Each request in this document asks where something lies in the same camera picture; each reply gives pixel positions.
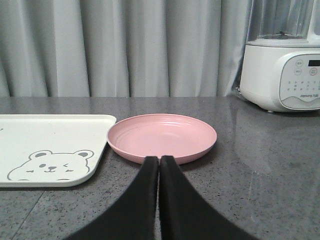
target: gray curtain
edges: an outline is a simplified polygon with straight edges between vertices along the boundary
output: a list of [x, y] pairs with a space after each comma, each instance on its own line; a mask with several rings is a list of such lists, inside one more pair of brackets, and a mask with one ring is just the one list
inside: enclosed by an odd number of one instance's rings
[[250, 0], [1, 0], [0, 97], [226, 96]]

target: tray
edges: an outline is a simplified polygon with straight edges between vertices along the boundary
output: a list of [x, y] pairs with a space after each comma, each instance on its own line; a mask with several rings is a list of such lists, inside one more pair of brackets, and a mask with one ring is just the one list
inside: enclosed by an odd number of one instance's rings
[[71, 187], [96, 171], [111, 115], [0, 115], [0, 187]]

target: control panel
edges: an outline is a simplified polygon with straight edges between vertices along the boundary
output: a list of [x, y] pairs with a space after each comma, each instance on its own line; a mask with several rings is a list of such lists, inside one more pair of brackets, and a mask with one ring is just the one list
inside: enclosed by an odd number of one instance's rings
[[288, 108], [320, 108], [320, 54], [289, 59], [280, 79], [280, 101]]

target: cartoon bear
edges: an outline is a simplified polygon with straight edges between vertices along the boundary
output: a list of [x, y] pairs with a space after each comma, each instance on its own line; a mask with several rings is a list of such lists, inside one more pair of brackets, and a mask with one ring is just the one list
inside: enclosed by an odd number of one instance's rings
[[53, 153], [41, 150], [32, 153], [29, 160], [11, 170], [7, 179], [12, 181], [63, 181], [77, 179], [89, 172], [91, 150], [74, 153]]

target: gray countertop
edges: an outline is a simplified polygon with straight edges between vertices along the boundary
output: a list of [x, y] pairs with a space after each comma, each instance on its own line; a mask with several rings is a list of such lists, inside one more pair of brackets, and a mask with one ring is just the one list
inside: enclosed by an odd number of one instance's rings
[[[217, 132], [204, 157], [181, 166], [195, 189], [261, 240], [320, 239], [320, 113], [267, 113], [236, 97], [2, 97], [0, 114], [171, 113]], [[66, 188], [0, 188], [0, 239], [62, 239], [125, 191], [140, 165], [109, 146], [93, 177]], [[160, 239], [159, 220], [155, 226]]]

